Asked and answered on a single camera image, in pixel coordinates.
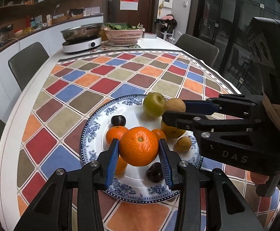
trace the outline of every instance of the green apple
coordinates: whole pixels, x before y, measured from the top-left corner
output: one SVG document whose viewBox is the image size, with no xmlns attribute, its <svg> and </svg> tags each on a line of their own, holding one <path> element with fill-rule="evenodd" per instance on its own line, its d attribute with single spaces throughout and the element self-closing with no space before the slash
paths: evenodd
<svg viewBox="0 0 280 231">
<path fill-rule="evenodd" d="M 150 117 L 160 117 L 163 115 L 165 102 L 162 94 L 150 92 L 143 101 L 143 110 Z"/>
</svg>

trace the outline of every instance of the orange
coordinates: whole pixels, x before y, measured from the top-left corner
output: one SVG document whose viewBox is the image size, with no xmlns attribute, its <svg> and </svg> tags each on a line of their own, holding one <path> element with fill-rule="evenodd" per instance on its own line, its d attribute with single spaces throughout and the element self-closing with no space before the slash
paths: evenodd
<svg viewBox="0 0 280 231">
<path fill-rule="evenodd" d="M 158 140 L 160 140 L 162 138 L 167 140 L 165 133 L 161 129 L 156 128 L 156 129 L 153 129 L 152 132 L 154 133 L 154 135 L 156 135 Z"/>
<path fill-rule="evenodd" d="M 110 128 L 106 133 L 106 141 L 110 145 L 114 138 L 120 140 L 123 134 L 128 131 L 124 126 L 115 126 Z"/>
<path fill-rule="evenodd" d="M 158 154 L 158 140 L 145 127 L 128 130 L 120 140 L 119 153 L 124 161 L 135 167 L 142 167 L 155 160 Z"/>
<path fill-rule="evenodd" d="M 125 168 L 127 167 L 127 162 L 125 162 L 121 156 L 119 156 L 119 159 L 117 161 L 117 168 L 115 170 L 115 174 L 119 175 L 122 174 L 125 171 Z"/>
</svg>

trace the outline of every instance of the dining table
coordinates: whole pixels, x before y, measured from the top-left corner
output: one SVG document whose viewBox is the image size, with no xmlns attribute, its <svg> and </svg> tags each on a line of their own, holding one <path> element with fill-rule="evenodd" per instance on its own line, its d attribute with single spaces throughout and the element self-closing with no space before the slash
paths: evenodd
<svg viewBox="0 0 280 231">
<path fill-rule="evenodd" d="M 92 114 L 125 95 L 158 92 L 166 99 L 206 100 L 240 94 L 203 61 L 175 45 L 141 38 L 137 45 L 101 46 L 67 54 L 59 49 L 22 91 L 0 141 L 0 221 L 12 231 L 47 179 L 57 168 L 80 169 L 81 134 Z M 233 119 L 214 113 L 209 119 Z M 259 197 L 250 172 L 201 157 L 199 168 L 222 169 L 244 196 L 263 227 L 280 208 L 278 189 Z M 201 189 L 201 231 L 206 229 L 205 190 Z M 99 191 L 104 229 L 173 231 L 179 195 L 153 204 L 135 204 Z M 77 230 L 77 190 L 73 191 L 72 225 Z"/>
</svg>

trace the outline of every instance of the cable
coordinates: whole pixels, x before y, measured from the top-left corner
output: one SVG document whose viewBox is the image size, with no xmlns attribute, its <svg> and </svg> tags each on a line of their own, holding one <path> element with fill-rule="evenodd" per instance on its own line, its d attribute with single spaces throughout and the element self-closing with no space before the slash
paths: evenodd
<svg viewBox="0 0 280 231">
<path fill-rule="evenodd" d="M 18 41 L 18 52 L 20 51 L 20 41 L 17 38 L 9 38 L 7 41 L 9 40 L 16 40 Z"/>
</svg>

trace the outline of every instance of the white table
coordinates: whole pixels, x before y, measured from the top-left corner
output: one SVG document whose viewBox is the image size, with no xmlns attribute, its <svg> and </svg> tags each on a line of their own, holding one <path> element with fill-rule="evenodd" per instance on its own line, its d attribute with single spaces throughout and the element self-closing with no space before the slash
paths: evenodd
<svg viewBox="0 0 280 231">
<path fill-rule="evenodd" d="M 138 44 L 143 49 L 181 50 L 178 47 L 160 39 L 140 39 Z M 61 49 L 51 56 L 31 79 L 16 102 L 3 131 L 0 141 L 0 221 L 5 230 L 13 230 L 20 214 L 17 201 L 17 166 L 19 144 L 31 109 L 41 88 L 58 60 L 89 54 L 65 54 Z"/>
</svg>

